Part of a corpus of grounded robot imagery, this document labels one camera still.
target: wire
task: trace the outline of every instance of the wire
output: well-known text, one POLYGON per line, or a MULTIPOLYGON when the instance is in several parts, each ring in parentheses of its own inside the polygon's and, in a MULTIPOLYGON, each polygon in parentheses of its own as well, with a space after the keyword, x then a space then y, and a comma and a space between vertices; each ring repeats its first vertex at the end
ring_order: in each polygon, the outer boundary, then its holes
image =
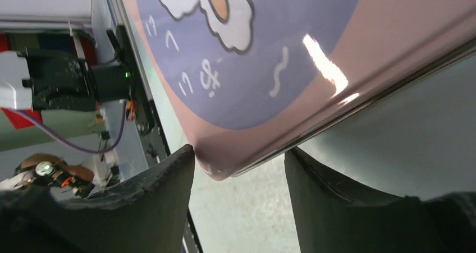
POLYGON ((86 148, 82 148, 80 146, 77 146, 71 142, 69 142, 68 140, 64 139, 63 137, 61 137, 60 135, 58 135, 56 132, 54 132, 51 128, 49 128, 48 126, 46 126, 45 124, 39 122, 38 120, 36 120, 34 117, 32 117, 30 114, 28 114, 26 111, 21 111, 21 110, 14 110, 14 109, 10 109, 10 111, 18 114, 19 116, 23 117, 24 119, 30 121, 31 123, 33 123, 36 127, 39 127, 42 131, 44 131, 47 135, 49 135, 51 138, 55 139, 56 141, 70 147, 70 148, 73 148, 75 150, 78 150, 80 152, 83 152, 83 153, 86 153, 86 154, 93 154, 93 155, 102 155, 102 154, 105 154, 107 152, 110 152, 112 151, 114 148, 117 147, 117 145, 119 144, 119 142, 121 141, 121 138, 122 138, 122 133, 124 132, 124 124, 126 122, 126 107, 127 107, 127 101, 124 101, 124 104, 123 104, 123 108, 122 108, 122 118, 121 118, 121 126, 119 128, 119 134, 117 136, 117 139, 116 141, 114 142, 114 144, 112 144, 109 148, 107 149, 103 149, 103 150, 90 150, 90 149, 86 149, 86 148))

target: white cloud drawing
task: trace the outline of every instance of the white cloud drawing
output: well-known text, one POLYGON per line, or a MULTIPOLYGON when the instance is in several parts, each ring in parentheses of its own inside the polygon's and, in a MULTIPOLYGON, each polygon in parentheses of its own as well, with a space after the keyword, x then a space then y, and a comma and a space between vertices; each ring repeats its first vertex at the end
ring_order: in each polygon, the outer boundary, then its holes
POLYGON ((160 1, 176 20, 200 7, 214 35, 229 50, 245 52, 251 45, 253 9, 248 0, 160 1))

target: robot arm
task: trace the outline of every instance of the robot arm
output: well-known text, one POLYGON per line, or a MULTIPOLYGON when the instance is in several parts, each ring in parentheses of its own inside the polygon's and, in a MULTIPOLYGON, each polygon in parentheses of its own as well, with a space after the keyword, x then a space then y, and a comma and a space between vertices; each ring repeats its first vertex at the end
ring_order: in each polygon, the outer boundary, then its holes
POLYGON ((86 197, 94 188, 94 173, 82 166, 69 166, 61 158, 34 154, 16 169, 15 176, 0 182, 0 190, 22 190, 28 185, 71 187, 76 196, 86 197))

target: white doodle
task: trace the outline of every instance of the white doodle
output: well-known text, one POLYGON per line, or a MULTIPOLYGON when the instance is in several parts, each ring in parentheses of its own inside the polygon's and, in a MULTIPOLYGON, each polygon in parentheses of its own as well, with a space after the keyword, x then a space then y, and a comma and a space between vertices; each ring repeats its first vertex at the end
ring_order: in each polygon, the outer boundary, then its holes
MULTIPOLYGON (((190 83, 189 76, 188 76, 185 72, 182 72, 182 82, 188 84, 190 93, 193 94, 192 84, 190 83)), ((182 90, 182 93, 184 94, 184 96, 187 96, 187 93, 185 92, 185 89, 184 89, 184 87, 182 86, 182 83, 181 83, 181 82, 178 82, 178 86, 180 87, 180 90, 182 90)))
POLYGON ((152 32, 150 31, 149 25, 152 26, 152 30, 154 31, 154 35, 157 36, 157 28, 155 26, 155 20, 153 16, 149 16, 149 20, 145 23, 145 28, 147 29, 147 33, 149 36, 152 36, 152 32))
POLYGON ((248 0, 160 0, 180 20, 200 7, 213 35, 229 50, 242 53, 252 40, 253 7, 248 0))
POLYGON ((200 82, 205 90, 209 90, 210 87, 212 88, 208 93, 210 98, 215 96, 215 90, 220 87, 220 82, 218 81, 218 72, 212 71, 212 67, 208 59, 204 59, 202 61, 202 70, 200 71, 200 82))
POLYGON ((179 46, 177 45, 177 41, 175 41, 175 37, 173 37, 173 34, 171 31, 167 30, 165 33, 165 46, 169 48, 169 41, 172 40, 172 44, 175 47, 177 51, 180 51, 179 46))
POLYGON ((274 78, 274 87, 269 92, 269 96, 276 97, 280 92, 281 88, 281 81, 280 81, 280 73, 287 68, 287 64, 289 62, 289 51, 287 47, 283 47, 282 49, 282 59, 274 68, 273 78, 274 78))

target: glossy surface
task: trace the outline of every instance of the glossy surface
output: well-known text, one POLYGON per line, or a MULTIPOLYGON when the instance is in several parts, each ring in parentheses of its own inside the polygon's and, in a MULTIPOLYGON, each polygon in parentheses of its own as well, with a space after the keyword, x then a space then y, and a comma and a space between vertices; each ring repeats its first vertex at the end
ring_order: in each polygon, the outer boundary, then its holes
POLYGON ((367 186, 428 200, 476 190, 476 54, 300 145, 367 186))
POLYGON ((124 2, 216 180, 297 144, 476 35, 475 0, 124 2))
POLYGON ((138 0, 138 8, 174 93, 203 120, 230 130, 286 109, 315 78, 314 60, 332 53, 358 2, 216 1, 138 0))

